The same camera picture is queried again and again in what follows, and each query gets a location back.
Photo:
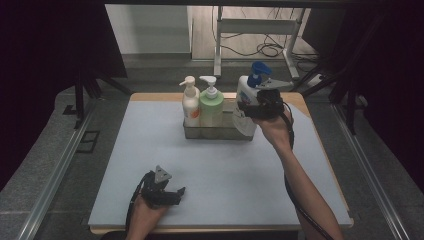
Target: pump bottle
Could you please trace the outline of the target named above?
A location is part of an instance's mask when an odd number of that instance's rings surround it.
[[[259,89],[256,86],[262,83],[261,74],[271,74],[272,70],[262,62],[252,64],[252,73],[249,76],[241,76],[237,85],[236,102],[242,101],[247,105],[258,105],[256,99]],[[245,136],[253,136],[256,124],[251,118],[246,117],[244,112],[235,106],[233,111],[234,126]]]
[[[194,84],[192,76],[187,76],[180,83],[180,86],[186,85],[182,101],[185,127],[200,127],[199,89]]]
[[[215,88],[216,77],[201,76],[209,87],[200,93],[200,126],[219,127],[222,124],[224,95]]]

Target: white table surface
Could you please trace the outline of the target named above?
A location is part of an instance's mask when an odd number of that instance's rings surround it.
[[[353,224],[312,120],[291,106],[294,152],[341,226]],[[89,219],[91,228],[125,225],[135,187],[160,165],[186,187],[158,228],[300,229],[275,150],[257,128],[253,140],[185,139],[180,102],[130,101]]]

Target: blue bottle cap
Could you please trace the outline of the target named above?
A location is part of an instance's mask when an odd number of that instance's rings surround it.
[[[255,88],[256,86],[262,83],[261,74],[271,74],[272,70],[265,63],[256,61],[252,63],[252,73],[247,78],[247,85],[251,88]]]

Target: white pump bottle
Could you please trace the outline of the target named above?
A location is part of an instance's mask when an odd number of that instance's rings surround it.
[[[259,89],[256,86],[262,82],[261,74],[270,74],[271,69],[264,63],[256,61],[252,64],[252,73],[249,76],[241,76],[237,85],[237,102],[244,102],[246,105],[258,105],[256,95]],[[256,131],[256,124],[250,117],[246,117],[238,105],[233,111],[234,126],[245,136],[253,136]]]
[[[195,78],[192,76],[187,76],[184,82],[180,83],[180,86],[186,85],[182,101],[185,127],[200,127],[200,91],[194,84]]]

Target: pump head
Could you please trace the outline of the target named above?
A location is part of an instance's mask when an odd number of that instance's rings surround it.
[[[184,90],[184,94],[187,97],[196,96],[196,89],[194,88],[195,78],[193,76],[187,76],[184,79],[184,82],[180,83],[180,86],[186,85],[186,89]]]
[[[206,89],[206,96],[209,99],[214,99],[218,95],[218,90],[214,87],[216,83],[216,77],[213,76],[200,76],[200,80],[206,81],[209,85],[208,89]]]
[[[255,88],[256,86],[262,83],[261,74],[270,75],[272,73],[271,68],[269,68],[265,63],[256,61],[252,63],[252,73],[249,75],[247,79],[247,85],[251,88]]]

